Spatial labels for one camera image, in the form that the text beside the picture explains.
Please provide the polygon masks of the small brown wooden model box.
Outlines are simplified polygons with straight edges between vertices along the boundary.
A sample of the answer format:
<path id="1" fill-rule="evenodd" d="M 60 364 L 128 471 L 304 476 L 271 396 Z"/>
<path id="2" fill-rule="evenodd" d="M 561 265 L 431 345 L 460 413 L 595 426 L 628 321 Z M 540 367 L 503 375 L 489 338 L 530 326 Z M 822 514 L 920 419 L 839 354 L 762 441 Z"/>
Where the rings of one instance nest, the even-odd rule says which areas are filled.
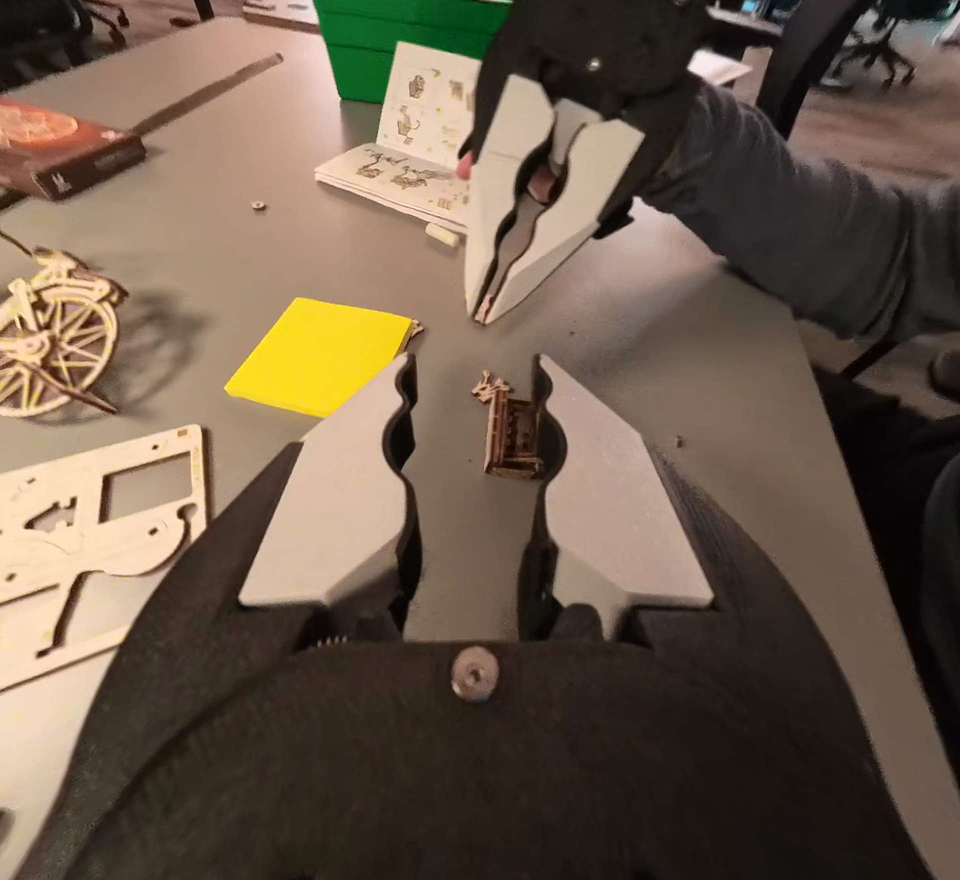
<path id="1" fill-rule="evenodd" d="M 532 401 L 497 391 L 488 403 L 484 472 L 534 480 L 544 472 L 540 455 L 540 411 Z"/>

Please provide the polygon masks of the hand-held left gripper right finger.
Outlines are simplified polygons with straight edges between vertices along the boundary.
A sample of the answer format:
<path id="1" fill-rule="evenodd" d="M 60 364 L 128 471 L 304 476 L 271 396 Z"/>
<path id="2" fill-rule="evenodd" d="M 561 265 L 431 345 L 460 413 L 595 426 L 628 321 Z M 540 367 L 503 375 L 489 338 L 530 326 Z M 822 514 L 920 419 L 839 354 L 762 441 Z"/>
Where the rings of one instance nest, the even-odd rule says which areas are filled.
<path id="1" fill-rule="evenodd" d="M 546 472 L 529 544 L 529 621 L 576 605 L 602 622 L 710 608 L 714 589 L 641 433 L 544 354 L 534 397 Z"/>

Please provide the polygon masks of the printed instruction booklet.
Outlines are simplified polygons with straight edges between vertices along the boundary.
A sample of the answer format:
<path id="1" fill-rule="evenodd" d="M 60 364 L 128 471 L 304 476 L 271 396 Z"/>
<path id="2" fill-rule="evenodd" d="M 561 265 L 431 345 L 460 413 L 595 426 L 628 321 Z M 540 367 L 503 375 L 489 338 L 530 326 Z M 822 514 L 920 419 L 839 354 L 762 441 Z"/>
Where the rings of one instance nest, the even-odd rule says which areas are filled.
<path id="1" fill-rule="evenodd" d="M 456 168 L 474 126 L 480 66 L 474 58 L 398 43 L 374 142 L 317 166 L 315 180 L 465 233 L 470 188 Z"/>

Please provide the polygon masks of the dark flat strip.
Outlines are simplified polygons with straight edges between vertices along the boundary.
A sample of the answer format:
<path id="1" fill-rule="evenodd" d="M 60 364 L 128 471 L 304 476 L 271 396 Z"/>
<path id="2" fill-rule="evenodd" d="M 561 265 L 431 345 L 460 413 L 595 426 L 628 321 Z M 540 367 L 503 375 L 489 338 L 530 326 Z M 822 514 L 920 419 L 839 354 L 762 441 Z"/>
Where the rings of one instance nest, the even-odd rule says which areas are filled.
<path id="1" fill-rule="evenodd" d="M 159 109 L 149 117 L 138 121 L 129 129 L 129 132 L 143 138 L 157 130 L 161 130 L 174 123 L 174 121 L 185 118 L 187 115 L 222 97 L 224 94 L 233 91 L 244 83 L 281 65 L 283 59 L 283 55 L 279 51 L 276 51 L 268 56 L 248 63 L 240 69 L 234 70 L 234 72 L 229 75 L 201 86 L 179 100 Z"/>

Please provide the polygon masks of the yellow sticky note pad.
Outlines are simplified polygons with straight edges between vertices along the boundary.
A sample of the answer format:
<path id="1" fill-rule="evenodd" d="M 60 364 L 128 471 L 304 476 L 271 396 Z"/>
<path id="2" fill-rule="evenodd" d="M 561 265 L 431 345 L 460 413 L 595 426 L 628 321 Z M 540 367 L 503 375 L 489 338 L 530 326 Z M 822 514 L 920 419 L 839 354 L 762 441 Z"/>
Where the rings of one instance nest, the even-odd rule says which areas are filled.
<path id="1" fill-rule="evenodd" d="M 411 320 L 295 298 L 223 389 L 233 398 L 327 418 L 404 352 Z"/>

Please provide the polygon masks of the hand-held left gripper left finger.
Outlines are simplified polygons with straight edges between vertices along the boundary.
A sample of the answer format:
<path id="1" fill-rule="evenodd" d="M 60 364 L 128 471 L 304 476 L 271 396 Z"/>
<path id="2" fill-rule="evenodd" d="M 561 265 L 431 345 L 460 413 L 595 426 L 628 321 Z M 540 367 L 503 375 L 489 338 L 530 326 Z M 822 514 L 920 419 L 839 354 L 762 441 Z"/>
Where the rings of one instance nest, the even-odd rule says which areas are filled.
<path id="1" fill-rule="evenodd" d="M 407 617 L 423 572 L 403 472 L 417 401 L 416 358 L 402 353 L 306 433 L 239 592 L 243 607 Z"/>

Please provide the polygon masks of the brown printed box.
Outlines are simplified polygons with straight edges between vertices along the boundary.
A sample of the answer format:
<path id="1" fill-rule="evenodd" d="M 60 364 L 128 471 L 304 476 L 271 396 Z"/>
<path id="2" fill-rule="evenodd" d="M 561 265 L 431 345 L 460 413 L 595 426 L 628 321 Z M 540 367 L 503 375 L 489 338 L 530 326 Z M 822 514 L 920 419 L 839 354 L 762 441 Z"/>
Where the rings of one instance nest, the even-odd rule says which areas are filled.
<path id="1" fill-rule="evenodd" d="M 1 97 L 1 186 L 63 202 L 143 163 L 141 137 Z"/>

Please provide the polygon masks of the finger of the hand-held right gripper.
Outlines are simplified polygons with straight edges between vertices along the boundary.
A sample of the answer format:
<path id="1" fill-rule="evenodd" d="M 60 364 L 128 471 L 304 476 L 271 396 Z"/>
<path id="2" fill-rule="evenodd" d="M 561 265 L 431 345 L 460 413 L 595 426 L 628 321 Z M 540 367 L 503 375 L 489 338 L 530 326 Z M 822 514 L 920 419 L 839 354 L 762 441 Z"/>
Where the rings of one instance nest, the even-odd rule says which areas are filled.
<path id="1" fill-rule="evenodd" d="M 544 160 L 555 126 L 544 88 L 521 75 L 507 77 L 491 114 L 482 115 L 481 106 L 477 95 L 463 260 L 466 311 L 474 322 L 482 299 L 502 280 L 502 242 L 516 222 L 525 179 Z"/>
<path id="2" fill-rule="evenodd" d="M 557 197 L 538 213 L 525 248 L 486 294 L 494 297 L 486 325 L 518 307 L 596 234 L 644 140 L 622 119 L 587 123 L 577 132 Z"/>

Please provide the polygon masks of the person's right hand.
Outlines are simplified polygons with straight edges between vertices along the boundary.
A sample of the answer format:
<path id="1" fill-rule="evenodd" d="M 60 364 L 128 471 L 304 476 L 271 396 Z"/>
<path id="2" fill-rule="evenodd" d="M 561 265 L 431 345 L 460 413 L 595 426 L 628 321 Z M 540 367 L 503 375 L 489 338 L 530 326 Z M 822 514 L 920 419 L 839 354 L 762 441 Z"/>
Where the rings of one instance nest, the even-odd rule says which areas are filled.
<path id="1" fill-rule="evenodd" d="M 470 151 L 463 154 L 456 167 L 456 176 L 464 181 L 471 178 L 474 166 L 474 154 Z M 528 177 L 524 190 L 526 194 L 540 206 L 552 202 L 556 194 L 557 176 L 549 164 L 539 165 Z"/>

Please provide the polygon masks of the person's dark clothing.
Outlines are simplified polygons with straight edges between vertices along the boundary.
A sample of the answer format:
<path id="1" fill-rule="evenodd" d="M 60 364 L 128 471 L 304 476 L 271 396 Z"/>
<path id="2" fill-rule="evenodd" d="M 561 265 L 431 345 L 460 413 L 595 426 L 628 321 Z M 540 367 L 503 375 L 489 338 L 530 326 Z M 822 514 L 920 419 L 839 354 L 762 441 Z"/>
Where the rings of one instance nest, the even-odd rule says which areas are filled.
<path id="1" fill-rule="evenodd" d="M 959 764 L 959 426 L 813 369 L 942 742 Z"/>

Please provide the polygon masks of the black metal bar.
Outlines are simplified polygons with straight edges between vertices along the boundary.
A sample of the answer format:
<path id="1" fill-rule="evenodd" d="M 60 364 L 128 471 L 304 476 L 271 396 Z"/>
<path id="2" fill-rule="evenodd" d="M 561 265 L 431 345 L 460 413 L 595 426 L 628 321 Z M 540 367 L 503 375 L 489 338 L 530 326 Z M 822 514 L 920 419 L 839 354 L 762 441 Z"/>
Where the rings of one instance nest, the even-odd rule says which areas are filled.
<path id="1" fill-rule="evenodd" d="M 851 360 L 839 372 L 843 377 L 855 380 L 887 357 L 898 345 L 899 343 L 894 339 L 878 340 Z"/>

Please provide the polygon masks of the green plastic bin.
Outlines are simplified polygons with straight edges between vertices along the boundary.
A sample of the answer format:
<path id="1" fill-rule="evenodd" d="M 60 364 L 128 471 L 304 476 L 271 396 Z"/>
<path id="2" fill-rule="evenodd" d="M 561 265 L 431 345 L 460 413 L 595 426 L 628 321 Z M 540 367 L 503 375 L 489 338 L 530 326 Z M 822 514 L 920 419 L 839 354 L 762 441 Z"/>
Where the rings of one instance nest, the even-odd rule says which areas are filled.
<path id="1" fill-rule="evenodd" d="M 399 43 L 481 60 L 513 1 L 313 0 L 313 4 L 340 99 L 381 104 Z"/>

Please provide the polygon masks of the person's right forearm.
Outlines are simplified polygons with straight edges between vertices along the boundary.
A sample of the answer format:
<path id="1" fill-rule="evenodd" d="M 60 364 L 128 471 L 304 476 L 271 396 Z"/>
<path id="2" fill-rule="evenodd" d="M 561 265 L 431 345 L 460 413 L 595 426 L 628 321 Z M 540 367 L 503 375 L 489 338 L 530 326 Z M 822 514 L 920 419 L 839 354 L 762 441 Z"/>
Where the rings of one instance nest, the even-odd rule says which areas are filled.
<path id="1" fill-rule="evenodd" d="M 703 84 L 640 198 L 752 285 L 844 339 L 959 329 L 959 188 L 906 189 L 794 153 L 769 120 Z"/>

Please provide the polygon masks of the thick black chair back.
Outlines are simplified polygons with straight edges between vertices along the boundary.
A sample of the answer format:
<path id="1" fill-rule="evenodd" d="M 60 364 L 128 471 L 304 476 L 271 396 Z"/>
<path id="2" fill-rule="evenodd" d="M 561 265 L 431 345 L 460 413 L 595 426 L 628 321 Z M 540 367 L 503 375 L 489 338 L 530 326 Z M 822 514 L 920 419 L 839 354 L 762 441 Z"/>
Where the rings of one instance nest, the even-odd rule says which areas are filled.
<path id="1" fill-rule="evenodd" d="M 772 48 L 755 108 L 787 140 L 803 103 L 876 0 L 801 0 Z"/>

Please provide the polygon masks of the wooden wheel model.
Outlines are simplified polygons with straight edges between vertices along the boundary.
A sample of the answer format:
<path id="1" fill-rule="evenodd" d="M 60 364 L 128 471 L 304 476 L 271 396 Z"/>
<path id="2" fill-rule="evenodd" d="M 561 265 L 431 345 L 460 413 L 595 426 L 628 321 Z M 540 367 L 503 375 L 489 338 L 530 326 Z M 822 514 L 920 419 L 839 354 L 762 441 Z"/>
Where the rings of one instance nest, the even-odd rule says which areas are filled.
<path id="1" fill-rule="evenodd" d="M 72 402 L 116 416 L 95 386 L 114 357 L 128 291 L 66 251 L 2 239 L 36 270 L 7 284 L 1 306 L 1 417 L 42 418 Z"/>

